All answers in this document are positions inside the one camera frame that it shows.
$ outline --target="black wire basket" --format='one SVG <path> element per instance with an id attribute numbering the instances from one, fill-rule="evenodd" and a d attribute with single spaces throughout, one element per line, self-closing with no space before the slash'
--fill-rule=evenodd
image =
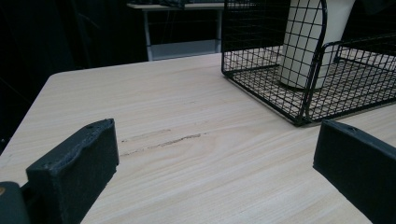
<path id="1" fill-rule="evenodd" d="M 298 2 L 225 1 L 224 76 L 298 126 L 395 102 L 395 7 L 367 15 L 357 0 L 326 42 L 326 1 Z"/>

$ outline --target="white cylindrical container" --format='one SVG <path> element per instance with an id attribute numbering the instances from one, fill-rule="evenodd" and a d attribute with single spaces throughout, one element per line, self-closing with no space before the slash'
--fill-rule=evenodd
<path id="1" fill-rule="evenodd" d="M 355 0 L 327 0 L 327 29 L 324 43 L 341 40 Z M 320 0 L 291 0 L 289 19 L 278 72 L 280 82 L 293 88 L 304 89 L 310 65 L 322 30 Z M 330 61 L 325 55 L 323 62 Z M 315 89 L 321 88 L 327 68 L 323 66 Z"/>

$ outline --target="background table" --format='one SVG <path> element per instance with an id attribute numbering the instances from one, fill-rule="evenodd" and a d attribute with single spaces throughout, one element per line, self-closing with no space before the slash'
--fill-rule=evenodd
<path id="1" fill-rule="evenodd" d="M 200 3 L 200 4 L 186 4 L 184 10 L 216 10 L 216 39 L 201 40 L 173 44 L 151 45 L 149 33 L 149 12 L 155 11 L 172 11 L 181 10 L 177 7 L 166 7 L 161 5 L 135 5 L 127 4 L 128 7 L 139 9 L 143 12 L 146 48 L 148 53 L 148 60 L 161 60 L 176 57 L 185 57 L 198 54 L 220 53 L 221 47 L 221 19 L 224 3 Z"/>
<path id="2" fill-rule="evenodd" d="M 220 54 L 50 77 L 0 157 L 0 181 L 114 118 L 118 171 L 84 223 L 369 223 L 312 168 L 296 128 L 229 82 Z M 396 146 L 396 105 L 340 121 Z"/>

